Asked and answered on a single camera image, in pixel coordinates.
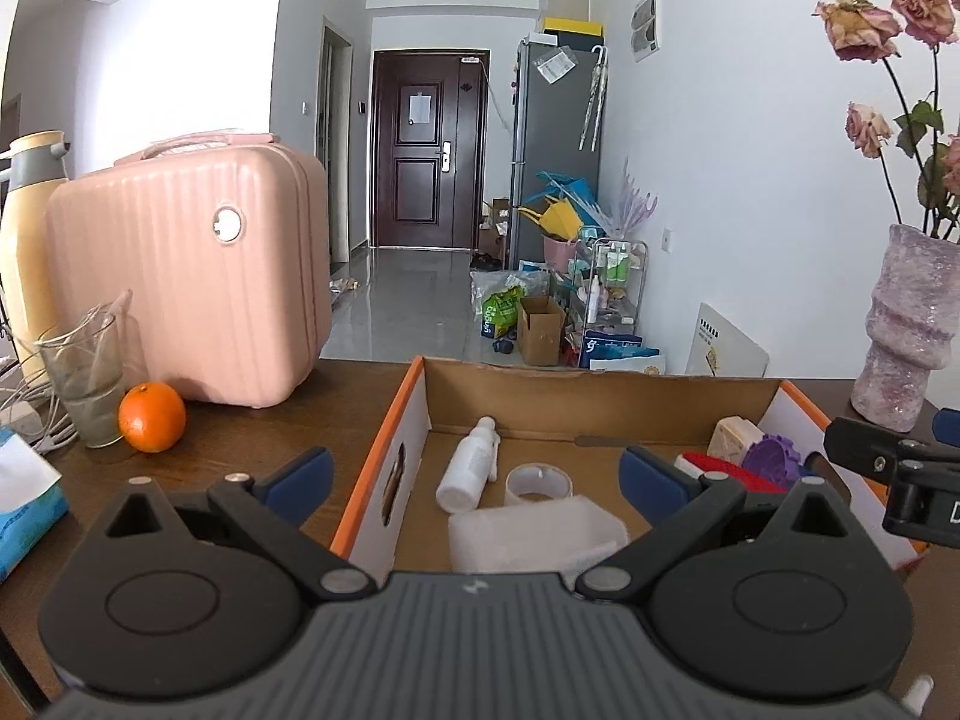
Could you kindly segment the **red white lint brush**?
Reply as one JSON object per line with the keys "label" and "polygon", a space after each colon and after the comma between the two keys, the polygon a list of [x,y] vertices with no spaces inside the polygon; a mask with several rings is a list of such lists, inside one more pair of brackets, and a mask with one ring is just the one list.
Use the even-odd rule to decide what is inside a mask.
{"label": "red white lint brush", "polygon": [[686,473],[692,478],[699,478],[706,473],[726,473],[729,478],[736,479],[749,493],[784,494],[786,489],[779,484],[771,483],[768,479],[744,470],[742,466],[731,463],[712,455],[685,452],[675,457],[674,466],[677,470]]}

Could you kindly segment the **beige yellow small box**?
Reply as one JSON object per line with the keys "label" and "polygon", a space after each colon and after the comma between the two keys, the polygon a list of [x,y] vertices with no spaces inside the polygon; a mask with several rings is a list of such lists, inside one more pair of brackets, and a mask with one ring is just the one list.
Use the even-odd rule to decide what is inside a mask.
{"label": "beige yellow small box", "polygon": [[728,416],[716,422],[706,453],[710,457],[740,466],[748,450],[764,437],[763,431],[750,419]]}

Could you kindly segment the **purple bottle cap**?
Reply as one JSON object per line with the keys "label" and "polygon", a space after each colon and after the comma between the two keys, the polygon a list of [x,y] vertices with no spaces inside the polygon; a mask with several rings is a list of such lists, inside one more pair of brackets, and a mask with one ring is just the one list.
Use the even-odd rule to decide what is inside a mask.
{"label": "purple bottle cap", "polygon": [[768,483],[789,489],[802,476],[802,458],[787,437],[765,434],[745,452],[742,468]]}

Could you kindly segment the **large white plastic bottle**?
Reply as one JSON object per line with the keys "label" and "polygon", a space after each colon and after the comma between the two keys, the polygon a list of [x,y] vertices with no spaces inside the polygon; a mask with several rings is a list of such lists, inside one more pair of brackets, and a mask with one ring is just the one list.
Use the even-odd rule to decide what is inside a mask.
{"label": "large white plastic bottle", "polygon": [[451,566],[462,574],[576,577],[628,544],[619,517],[586,496],[453,515],[448,534]]}

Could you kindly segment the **white tape roll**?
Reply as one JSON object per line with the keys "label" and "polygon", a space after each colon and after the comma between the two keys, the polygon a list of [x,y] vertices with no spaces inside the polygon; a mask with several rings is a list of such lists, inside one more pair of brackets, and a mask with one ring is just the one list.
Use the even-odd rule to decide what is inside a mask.
{"label": "white tape roll", "polygon": [[562,468],[546,463],[524,463],[512,468],[506,476],[503,502],[519,505],[571,496],[573,481]]}

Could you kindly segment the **small white spray bottle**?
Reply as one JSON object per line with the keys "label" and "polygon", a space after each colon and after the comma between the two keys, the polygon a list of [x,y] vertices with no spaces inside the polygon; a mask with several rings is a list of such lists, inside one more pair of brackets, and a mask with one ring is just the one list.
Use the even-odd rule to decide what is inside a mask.
{"label": "small white spray bottle", "polygon": [[496,421],[483,416],[457,444],[436,488],[436,504],[446,514],[466,514],[477,509],[487,484],[498,476],[500,442]]}

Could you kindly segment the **pink textured vase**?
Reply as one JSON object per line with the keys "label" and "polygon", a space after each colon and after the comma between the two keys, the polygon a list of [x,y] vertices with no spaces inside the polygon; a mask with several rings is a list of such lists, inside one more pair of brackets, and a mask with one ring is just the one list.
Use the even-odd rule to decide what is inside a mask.
{"label": "pink textured vase", "polygon": [[890,226],[866,316],[871,344],[851,390],[854,411],[889,431],[911,431],[932,372],[949,366],[957,332],[958,245]]}

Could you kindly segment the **red cardboard box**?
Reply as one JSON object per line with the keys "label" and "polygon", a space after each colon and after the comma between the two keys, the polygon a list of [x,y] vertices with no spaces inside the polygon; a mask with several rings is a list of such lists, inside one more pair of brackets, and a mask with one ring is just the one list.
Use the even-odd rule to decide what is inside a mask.
{"label": "red cardboard box", "polygon": [[374,578],[449,569],[448,517],[434,489],[483,416],[501,437],[501,475],[526,463],[558,466],[575,493],[640,535],[646,520],[619,488],[626,447],[644,445],[664,460],[703,452],[716,422],[742,416],[808,454],[820,449],[830,419],[850,414],[851,388],[844,379],[664,377],[418,358],[359,467],[331,550]]}

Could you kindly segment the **small brown cardboard box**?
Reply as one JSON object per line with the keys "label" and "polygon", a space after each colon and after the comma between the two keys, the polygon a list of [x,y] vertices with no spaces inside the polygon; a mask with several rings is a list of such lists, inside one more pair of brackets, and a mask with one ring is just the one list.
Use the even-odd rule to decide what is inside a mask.
{"label": "small brown cardboard box", "polygon": [[521,299],[517,312],[517,344],[527,366],[558,364],[565,322],[566,312],[550,296]]}

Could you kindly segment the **blue tissue pack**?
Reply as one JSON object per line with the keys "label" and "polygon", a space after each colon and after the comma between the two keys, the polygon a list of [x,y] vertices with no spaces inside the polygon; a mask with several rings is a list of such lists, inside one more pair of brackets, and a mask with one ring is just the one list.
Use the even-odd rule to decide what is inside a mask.
{"label": "blue tissue pack", "polygon": [[60,475],[31,445],[3,427],[0,445],[0,582],[68,512]]}

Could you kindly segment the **clear glass cup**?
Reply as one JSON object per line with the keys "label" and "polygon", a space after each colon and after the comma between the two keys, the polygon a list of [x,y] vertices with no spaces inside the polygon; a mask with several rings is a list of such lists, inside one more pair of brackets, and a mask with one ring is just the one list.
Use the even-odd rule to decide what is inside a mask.
{"label": "clear glass cup", "polygon": [[52,325],[36,341],[53,390],[88,449],[104,449],[122,437],[124,317],[131,299],[126,289],[76,322]]}

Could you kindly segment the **pink suitcase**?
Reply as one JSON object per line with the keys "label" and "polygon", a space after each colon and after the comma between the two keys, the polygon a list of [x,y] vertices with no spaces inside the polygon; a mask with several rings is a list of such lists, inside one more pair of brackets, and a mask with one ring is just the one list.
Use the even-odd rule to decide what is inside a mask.
{"label": "pink suitcase", "polygon": [[272,133],[190,133],[60,185],[44,215],[60,317],[117,304],[135,382],[270,408],[332,325],[322,163]]}

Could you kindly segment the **grey refrigerator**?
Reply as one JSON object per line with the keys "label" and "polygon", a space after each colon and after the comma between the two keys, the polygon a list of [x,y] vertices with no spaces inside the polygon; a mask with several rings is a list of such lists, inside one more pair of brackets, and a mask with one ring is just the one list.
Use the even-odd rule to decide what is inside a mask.
{"label": "grey refrigerator", "polygon": [[584,179],[597,190],[601,147],[592,148],[592,128],[581,140],[590,85],[599,54],[523,39],[517,46],[511,147],[509,268],[540,262],[542,234],[519,208],[542,211],[547,190],[542,172]]}

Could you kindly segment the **yellow thermos jug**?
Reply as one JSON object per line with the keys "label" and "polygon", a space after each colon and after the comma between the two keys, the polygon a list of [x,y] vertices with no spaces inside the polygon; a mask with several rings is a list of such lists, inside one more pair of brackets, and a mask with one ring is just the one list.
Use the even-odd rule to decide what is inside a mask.
{"label": "yellow thermos jug", "polygon": [[52,193],[68,181],[70,143],[62,130],[16,138],[2,158],[7,198],[2,210],[2,301],[14,351],[26,382],[46,382],[37,339],[57,323],[49,270],[46,210]]}

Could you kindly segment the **dark brown door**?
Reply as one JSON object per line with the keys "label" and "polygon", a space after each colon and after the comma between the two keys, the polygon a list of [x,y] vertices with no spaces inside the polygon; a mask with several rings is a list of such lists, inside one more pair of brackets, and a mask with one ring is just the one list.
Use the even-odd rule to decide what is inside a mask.
{"label": "dark brown door", "polygon": [[477,242],[488,55],[381,50],[373,67],[373,244],[469,250]]}

